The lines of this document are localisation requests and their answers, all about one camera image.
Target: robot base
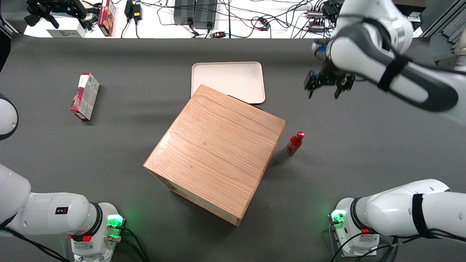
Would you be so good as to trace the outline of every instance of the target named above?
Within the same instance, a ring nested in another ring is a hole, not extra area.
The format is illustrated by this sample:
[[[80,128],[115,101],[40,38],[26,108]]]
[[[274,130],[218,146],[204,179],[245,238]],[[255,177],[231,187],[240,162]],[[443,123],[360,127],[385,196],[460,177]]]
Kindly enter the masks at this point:
[[[102,209],[102,224],[97,233],[92,236],[91,242],[75,242],[71,240],[74,259],[79,262],[109,262],[112,259],[116,243],[104,240],[105,236],[120,235],[119,229],[107,225],[107,217],[118,214],[117,209],[109,203],[99,203]]]
[[[344,211],[345,215],[342,217],[343,221],[339,224],[333,224],[334,235],[338,246],[340,247],[352,236],[361,233],[361,231],[356,227],[353,220],[351,219],[350,206],[354,198],[345,198],[341,200],[335,208],[334,212]],[[333,223],[332,216],[329,215],[330,222]],[[359,237],[353,238],[350,242],[345,244],[342,248],[343,257],[355,257],[361,256],[373,250],[377,247],[379,243],[378,234],[369,234],[361,235]],[[377,251],[370,253],[369,255],[377,255]]]

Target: white table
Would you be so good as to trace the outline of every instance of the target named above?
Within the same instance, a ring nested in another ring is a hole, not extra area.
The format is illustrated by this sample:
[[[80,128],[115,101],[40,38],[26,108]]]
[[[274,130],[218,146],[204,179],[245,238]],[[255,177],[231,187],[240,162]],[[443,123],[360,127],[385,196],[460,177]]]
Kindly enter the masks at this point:
[[[215,21],[215,28],[212,32],[217,31],[225,31],[228,33],[228,10],[227,7],[222,4],[224,0],[219,0],[217,4],[217,14],[216,14],[216,21]],[[260,1],[251,1],[251,0],[231,0],[231,8],[230,11],[232,14],[243,18],[243,19],[252,19],[255,16],[261,16],[260,13],[253,13],[249,11],[239,10],[238,8],[242,9],[249,9],[253,11],[258,11],[270,15],[279,15],[288,10],[290,6],[294,5],[294,3],[290,2],[279,2],[285,0],[260,0]],[[91,3],[97,3],[99,0],[91,0]],[[191,38],[193,34],[190,33],[186,28],[181,25],[162,25],[163,24],[173,24],[173,8],[162,7],[165,5],[166,1],[158,1],[158,0],[143,0],[143,2],[156,4],[160,6],[146,6],[141,5],[142,7],[142,20],[138,23],[138,35],[140,38]],[[126,0],[122,0],[121,2],[115,2],[116,14],[115,14],[115,25],[113,27],[113,36],[106,37],[106,38],[120,38],[122,34],[122,30],[126,25],[126,17],[124,16],[124,7],[126,4]],[[167,5],[172,7],[174,6],[175,0],[168,0]],[[295,18],[292,21],[292,24],[298,28],[302,28],[308,21],[305,16],[306,6],[299,7],[295,12]],[[281,20],[285,20],[285,15],[279,17]],[[288,13],[288,22],[291,23],[292,19],[292,12]],[[245,21],[245,23],[251,27],[251,23],[249,21]],[[271,21],[271,30],[269,31],[259,31],[254,30],[253,33],[249,38],[284,38],[289,39],[296,35],[299,32],[299,29],[294,29],[293,27],[290,28],[283,28],[281,27],[277,21]],[[53,29],[53,26],[50,22],[41,19],[34,27],[28,26],[24,32],[26,35],[35,36],[35,37],[51,37],[50,34],[47,32],[47,29]],[[207,30],[196,30],[200,34],[206,34]],[[231,32],[237,36],[248,36],[251,33],[252,29],[247,27],[242,21],[238,18],[231,17]],[[422,31],[417,30],[415,32],[415,36],[419,36]],[[302,32],[302,35],[305,35],[304,38],[322,38],[321,35]],[[87,31],[84,35],[84,38],[105,38],[101,30],[98,28],[97,25],[93,27],[92,31]],[[130,21],[130,24],[125,29],[123,38],[136,38],[136,27],[133,20]]]

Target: white tray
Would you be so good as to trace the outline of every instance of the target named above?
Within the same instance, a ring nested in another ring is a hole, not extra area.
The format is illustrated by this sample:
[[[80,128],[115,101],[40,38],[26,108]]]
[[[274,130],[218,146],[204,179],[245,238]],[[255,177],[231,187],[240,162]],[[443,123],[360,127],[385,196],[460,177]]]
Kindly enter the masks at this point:
[[[192,66],[191,96],[202,84],[246,103],[265,101],[264,77],[259,62],[196,63]]]

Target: red bottle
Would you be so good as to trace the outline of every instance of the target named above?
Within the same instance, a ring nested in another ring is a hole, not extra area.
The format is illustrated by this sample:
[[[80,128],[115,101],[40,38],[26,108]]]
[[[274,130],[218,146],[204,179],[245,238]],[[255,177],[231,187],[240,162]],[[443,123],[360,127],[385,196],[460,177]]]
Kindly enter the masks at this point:
[[[304,138],[304,132],[299,131],[297,135],[292,137],[290,141],[288,142],[287,146],[285,147],[285,152],[293,156],[298,148],[302,145],[302,139]]]

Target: cardboard box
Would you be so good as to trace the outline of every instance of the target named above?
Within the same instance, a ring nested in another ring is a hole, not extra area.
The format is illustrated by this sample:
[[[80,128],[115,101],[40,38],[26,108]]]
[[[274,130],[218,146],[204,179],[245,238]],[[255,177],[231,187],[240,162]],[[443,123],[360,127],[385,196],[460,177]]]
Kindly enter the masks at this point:
[[[173,192],[238,226],[285,126],[201,85],[144,167]]]
[[[112,36],[113,25],[115,24],[115,6],[111,0],[102,0],[99,21],[97,22],[104,36]]]
[[[78,19],[71,19],[69,17],[56,18],[60,24],[58,29],[55,29],[51,23],[49,23],[50,29],[47,32],[52,37],[66,37],[66,38],[82,38],[86,34],[86,29],[82,28]]]
[[[91,73],[82,73],[79,78],[78,91],[69,110],[82,121],[89,121],[96,102],[99,82]]]

